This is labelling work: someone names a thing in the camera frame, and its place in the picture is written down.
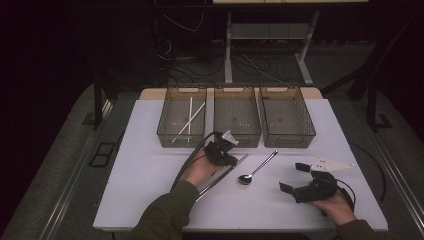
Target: background table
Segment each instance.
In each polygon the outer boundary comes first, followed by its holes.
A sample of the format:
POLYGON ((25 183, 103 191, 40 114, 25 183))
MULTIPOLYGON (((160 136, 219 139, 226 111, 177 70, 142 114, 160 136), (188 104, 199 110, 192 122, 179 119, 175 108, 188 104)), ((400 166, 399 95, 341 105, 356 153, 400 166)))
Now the background table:
MULTIPOLYGON (((159 143, 156 129, 165 91, 147 90, 141 97, 144 100, 136 102, 93 224, 95 228, 106 231, 132 229, 145 208, 158 196, 169 192, 181 165, 193 151, 165 149, 159 143), (154 95, 159 100, 152 100, 154 95)), ((292 196, 279 189, 278 182, 294 187, 308 184, 311 175, 295 170, 294 164, 312 164, 318 156, 355 164, 354 169, 334 172, 333 175, 355 191, 358 218, 366 219, 375 230, 387 230, 387 222, 357 166, 329 102, 319 99, 319 95, 305 102, 317 132, 310 146, 307 149, 277 149, 278 155, 255 174, 248 186, 238 183, 238 176, 251 173, 276 149, 265 148, 262 138, 258 148, 232 149, 230 153, 237 158, 246 153, 250 156, 195 204, 186 231, 284 232, 334 228, 317 209, 296 204, 292 196)), ((208 97, 206 133, 212 131, 212 121, 213 100, 208 97)))

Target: dark background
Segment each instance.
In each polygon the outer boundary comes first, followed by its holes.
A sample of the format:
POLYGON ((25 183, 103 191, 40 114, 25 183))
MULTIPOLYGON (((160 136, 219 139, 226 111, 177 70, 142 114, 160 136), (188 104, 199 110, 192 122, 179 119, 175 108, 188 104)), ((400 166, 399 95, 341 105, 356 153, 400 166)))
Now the dark background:
MULTIPOLYGON (((108 97, 116 98, 120 91, 163 83, 155 51, 160 42, 157 37, 171 35, 182 49, 205 56, 207 52, 200 49, 207 48, 210 39, 225 38, 225 13, 208 13, 199 32, 181 34, 171 26, 153 27, 156 13, 91 13, 80 11, 78 4, 70 0, 0 0, 1 233, 73 104, 93 83, 96 73, 108 97)), ((365 8, 324 9, 314 42, 387 43, 420 4, 372 1, 365 8)), ((186 14, 179 14, 183 21, 191 22, 186 14)), ((241 15, 235 17, 243 20, 241 15)), ((265 21, 269 16, 255 17, 265 21)), ((423 30, 423 16, 418 15, 375 78, 421 139, 424 105, 418 99, 424 93, 423 30)))

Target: olive green sleeve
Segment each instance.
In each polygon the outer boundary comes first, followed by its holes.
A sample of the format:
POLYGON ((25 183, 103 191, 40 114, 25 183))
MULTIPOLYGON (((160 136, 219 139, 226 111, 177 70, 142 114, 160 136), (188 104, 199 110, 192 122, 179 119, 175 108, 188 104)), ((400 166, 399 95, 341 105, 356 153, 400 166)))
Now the olive green sleeve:
POLYGON ((365 220, 355 220, 337 228, 341 240, 378 240, 380 237, 365 220))
POLYGON ((146 208, 128 240, 182 239, 182 228, 188 225, 198 196, 194 185, 178 182, 172 192, 160 196, 146 208))

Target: metal spoon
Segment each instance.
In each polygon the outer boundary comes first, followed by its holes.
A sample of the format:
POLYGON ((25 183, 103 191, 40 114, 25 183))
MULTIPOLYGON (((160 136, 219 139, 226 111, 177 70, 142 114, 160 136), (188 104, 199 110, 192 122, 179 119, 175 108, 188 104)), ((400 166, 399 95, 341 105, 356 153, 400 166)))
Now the metal spoon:
POLYGON ((258 168, 256 168, 256 170, 253 171, 252 174, 241 175, 239 177, 239 182, 241 184, 244 184, 244 185, 249 185, 252 182, 253 175, 255 175, 255 173, 257 171, 259 171, 259 169, 261 169, 263 166, 265 166, 265 164, 267 164, 275 155, 277 155, 277 153, 278 153, 278 151, 274 151, 271 155, 269 155, 269 157, 258 168))

